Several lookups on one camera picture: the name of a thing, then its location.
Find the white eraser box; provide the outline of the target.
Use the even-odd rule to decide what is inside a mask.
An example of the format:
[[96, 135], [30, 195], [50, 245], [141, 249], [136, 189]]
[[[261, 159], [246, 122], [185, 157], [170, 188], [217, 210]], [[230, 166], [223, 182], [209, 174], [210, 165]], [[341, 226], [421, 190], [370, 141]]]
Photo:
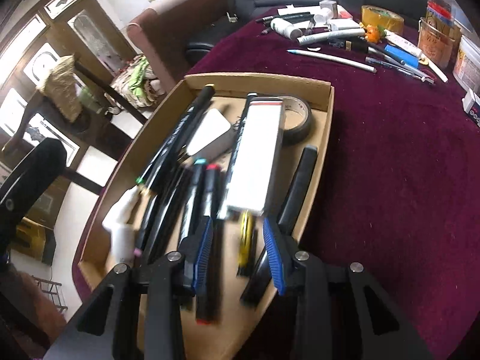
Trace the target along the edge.
[[471, 88], [462, 98], [462, 106], [465, 114], [473, 120], [475, 125], [480, 127], [480, 98]]

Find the black marker red cap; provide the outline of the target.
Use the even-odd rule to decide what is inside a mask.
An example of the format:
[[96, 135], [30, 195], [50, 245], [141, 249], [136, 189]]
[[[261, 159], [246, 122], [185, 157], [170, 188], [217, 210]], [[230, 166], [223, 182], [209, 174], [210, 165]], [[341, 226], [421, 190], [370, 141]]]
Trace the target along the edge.
[[205, 171], [201, 200], [202, 220], [205, 222], [202, 234], [202, 260], [204, 272], [196, 296], [195, 319], [198, 324], [213, 323], [216, 317], [218, 268], [216, 261], [216, 217], [220, 205], [221, 169], [209, 164]]

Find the white charger adapter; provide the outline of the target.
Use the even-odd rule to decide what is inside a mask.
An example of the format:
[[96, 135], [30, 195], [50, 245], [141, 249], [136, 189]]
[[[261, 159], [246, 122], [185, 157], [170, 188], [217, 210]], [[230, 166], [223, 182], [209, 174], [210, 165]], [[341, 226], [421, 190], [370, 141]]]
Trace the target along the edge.
[[233, 125], [218, 109], [212, 108], [202, 117], [186, 147], [186, 153], [193, 160], [204, 158], [212, 161], [232, 146], [233, 139]]

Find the blue flat case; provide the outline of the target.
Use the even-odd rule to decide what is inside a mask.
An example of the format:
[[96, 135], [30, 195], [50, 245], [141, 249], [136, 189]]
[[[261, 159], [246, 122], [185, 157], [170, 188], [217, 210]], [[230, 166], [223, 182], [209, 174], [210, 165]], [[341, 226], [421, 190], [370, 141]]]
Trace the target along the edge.
[[419, 65], [418, 58], [414, 55], [409, 54], [408, 52], [397, 48], [395, 46], [386, 45], [384, 48], [385, 52], [390, 55], [392, 58], [396, 57], [398, 60], [404, 61], [406, 64], [413, 68], [417, 68]]

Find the plain black marker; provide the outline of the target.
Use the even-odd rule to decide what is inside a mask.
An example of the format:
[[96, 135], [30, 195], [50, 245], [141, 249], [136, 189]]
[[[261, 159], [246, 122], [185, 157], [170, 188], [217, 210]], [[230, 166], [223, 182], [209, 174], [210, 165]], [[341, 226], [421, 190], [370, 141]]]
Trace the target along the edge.
[[[317, 155], [317, 147], [313, 145], [304, 147], [286, 197], [275, 215], [279, 230], [283, 234], [291, 235], [293, 233], [312, 179]], [[240, 297], [241, 302], [247, 306], [258, 306], [270, 281], [271, 273], [267, 251], [263, 249], [254, 266], [250, 280]]]

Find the amber jar orange label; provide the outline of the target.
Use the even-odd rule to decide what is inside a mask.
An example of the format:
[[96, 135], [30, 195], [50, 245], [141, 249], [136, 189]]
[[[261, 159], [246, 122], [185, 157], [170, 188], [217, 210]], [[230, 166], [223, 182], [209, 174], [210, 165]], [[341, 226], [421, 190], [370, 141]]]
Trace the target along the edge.
[[417, 46], [423, 54], [439, 68], [447, 68], [455, 59], [458, 51], [461, 28], [457, 24], [448, 27], [448, 34], [430, 25], [422, 17], [419, 20], [419, 38]]

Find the black tape roll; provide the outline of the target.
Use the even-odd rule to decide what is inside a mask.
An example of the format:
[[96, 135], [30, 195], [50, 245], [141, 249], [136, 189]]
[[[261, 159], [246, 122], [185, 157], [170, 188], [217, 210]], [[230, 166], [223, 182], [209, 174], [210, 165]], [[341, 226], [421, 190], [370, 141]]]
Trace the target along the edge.
[[312, 127], [312, 110], [303, 99], [282, 95], [285, 108], [285, 127], [283, 130], [283, 144], [292, 146], [308, 137]]

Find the maroon velvet tablecloth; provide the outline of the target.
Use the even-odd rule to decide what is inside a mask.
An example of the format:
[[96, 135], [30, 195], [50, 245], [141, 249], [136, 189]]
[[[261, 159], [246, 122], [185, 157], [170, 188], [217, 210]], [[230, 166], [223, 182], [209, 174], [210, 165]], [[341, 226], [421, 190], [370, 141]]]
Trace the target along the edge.
[[428, 85], [298, 55], [251, 22], [194, 66], [331, 83], [333, 123], [306, 246], [359, 258], [437, 359], [479, 357], [479, 127], [454, 78]]

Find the small white dropper bottle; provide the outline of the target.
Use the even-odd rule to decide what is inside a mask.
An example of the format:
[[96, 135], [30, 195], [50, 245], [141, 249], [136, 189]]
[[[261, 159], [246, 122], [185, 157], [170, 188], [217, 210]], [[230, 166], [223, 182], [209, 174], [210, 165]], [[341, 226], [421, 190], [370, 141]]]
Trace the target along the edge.
[[120, 199], [111, 207], [103, 219], [103, 228], [110, 233], [110, 254], [114, 264], [124, 263], [132, 266], [134, 262], [136, 229], [129, 221], [137, 205], [140, 189], [133, 186], [127, 189]]

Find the white pen blue tip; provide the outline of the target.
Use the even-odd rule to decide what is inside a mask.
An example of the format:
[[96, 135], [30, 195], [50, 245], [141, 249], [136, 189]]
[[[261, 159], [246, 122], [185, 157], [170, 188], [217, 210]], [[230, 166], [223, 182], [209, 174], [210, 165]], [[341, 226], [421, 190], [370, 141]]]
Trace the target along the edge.
[[377, 72], [377, 69], [375, 67], [369, 66], [365, 63], [359, 63], [359, 62], [350, 60], [348, 58], [341, 58], [334, 55], [326, 55], [326, 54], [315, 52], [315, 51], [301, 50], [301, 49], [288, 49], [287, 52], [292, 55], [300, 55], [300, 56], [335, 62], [335, 63], [341, 63], [342, 65], [358, 68], [360, 70], [371, 72], [373, 74]]

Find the white plastic tub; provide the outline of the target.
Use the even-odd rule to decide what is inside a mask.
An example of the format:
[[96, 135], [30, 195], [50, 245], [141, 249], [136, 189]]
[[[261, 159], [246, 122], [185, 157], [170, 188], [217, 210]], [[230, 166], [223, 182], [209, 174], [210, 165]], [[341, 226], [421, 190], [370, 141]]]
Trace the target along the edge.
[[460, 39], [452, 74], [465, 91], [472, 89], [476, 94], [479, 94], [480, 86], [479, 58], [479, 47], [463, 35]]

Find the black marker blue cap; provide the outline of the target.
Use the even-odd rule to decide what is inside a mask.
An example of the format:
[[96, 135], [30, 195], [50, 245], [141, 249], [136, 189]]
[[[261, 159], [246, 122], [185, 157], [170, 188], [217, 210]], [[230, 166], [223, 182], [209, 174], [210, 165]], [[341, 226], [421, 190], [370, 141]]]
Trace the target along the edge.
[[191, 178], [185, 195], [185, 205], [182, 214], [178, 244], [193, 234], [199, 217], [199, 205], [203, 193], [204, 172], [207, 166], [205, 158], [198, 158], [191, 167]]

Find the cardboard tray box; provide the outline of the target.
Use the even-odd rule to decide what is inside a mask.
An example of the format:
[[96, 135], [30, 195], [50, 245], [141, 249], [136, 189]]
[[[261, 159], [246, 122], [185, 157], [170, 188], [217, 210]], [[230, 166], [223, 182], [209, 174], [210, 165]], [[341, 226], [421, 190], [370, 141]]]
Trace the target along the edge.
[[[97, 200], [96, 208], [85, 226], [73, 270], [74, 281], [82, 299], [89, 296], [115, 265], [111, 254], [111, 236], [102, 225], [107, 212], [134, 185], [177, 119], [201, 89], [209, 85], [215, 89], [213, 107], [232, 123], [240, 118], [250, 92], [289, 95], [310, 105], [312, 127], [305, 143], [316, 147], [317, 160], [293, 230], [295, 239], [300, 239], [303, 235], [317, 193], [329, 141], [334, 87], [321, 80], [264, 73], [189, 75], [166, 97], [137, 134]], [[188, 219], [185, 209], [194, 206], [198, 215], [204, 215], [208, 203], [221, 202], [224, 173], [229, 160], [229, 156], [223, 154], [204, 165], [189, 165], [184, 179], [176, 179], [168, 185], [166, 201], [171, 205], [171, 220], [168, 230], [163, 233], [160, 247], [162, 253], [176, 249], [182, 224]], [[218, 221], [216, 228], [217, 256], [215, 267], [211, 271], [216, 296], [216, 317], [211, 322], [200, 323], [195, 317], [195, 306], [188, 306], [181, 311], [185, 355], [188, 359], [232, 359], [253, 333], [277, 292], [269, 284], [257, 306], [248, 306], [242, 301], [241, 296], [248, 278], [238, 273], [240, 224], [236, 219], [225, 219]]]

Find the yellow packing tape roll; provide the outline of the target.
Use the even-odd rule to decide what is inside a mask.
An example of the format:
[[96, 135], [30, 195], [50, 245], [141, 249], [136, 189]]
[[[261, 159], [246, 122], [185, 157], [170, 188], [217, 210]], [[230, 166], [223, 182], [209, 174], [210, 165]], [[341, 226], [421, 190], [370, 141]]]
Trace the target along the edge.
[[380, 26], [397, 35], [402, 35], [404, 30], [404, 18], [391, 10], [380, 7], [363, 5], [361, 7], [361, 22], [363, 25]]

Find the yellow highlighter pen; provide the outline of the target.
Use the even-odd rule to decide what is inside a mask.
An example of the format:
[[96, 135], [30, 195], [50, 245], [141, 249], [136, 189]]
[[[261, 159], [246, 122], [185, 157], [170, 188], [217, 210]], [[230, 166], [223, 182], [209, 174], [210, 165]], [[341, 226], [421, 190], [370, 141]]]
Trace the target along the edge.
[[241, 213], [240, 230], [237, 275], [247, 277], [250, 275], [251, 270], [251, 254], [254, 236], [254, 216], [250, 211], [243, 211]]

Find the clear lead case red ends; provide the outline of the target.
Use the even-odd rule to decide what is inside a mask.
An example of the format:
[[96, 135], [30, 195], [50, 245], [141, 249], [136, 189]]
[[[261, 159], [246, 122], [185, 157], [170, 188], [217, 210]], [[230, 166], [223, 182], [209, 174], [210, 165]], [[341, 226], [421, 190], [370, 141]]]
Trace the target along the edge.
[[226, 219], [231, 211], [254, 215], [267, 211], [284, 122], [285, 108], [279, 97], [253, 97], [250, 101], [220, 219]]

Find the black marker tan cap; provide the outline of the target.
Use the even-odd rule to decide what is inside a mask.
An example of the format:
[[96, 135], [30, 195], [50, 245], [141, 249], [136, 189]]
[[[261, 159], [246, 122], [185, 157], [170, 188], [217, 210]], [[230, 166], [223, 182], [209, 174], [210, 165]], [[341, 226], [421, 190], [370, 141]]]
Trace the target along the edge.
[[164, 182], [168, 172], [177, 161], [183, 145], [190, 139], [195, 126], [207, 109], [215, 92], [213, 84], [203, 87], [199, 95], [182, 114], [174, 130], [167, 136], [163, 144], [154, 154], [143, 174], [137, 178], [137, 185], [142, 185], [149, 190], [158, 191], [159, 185]]

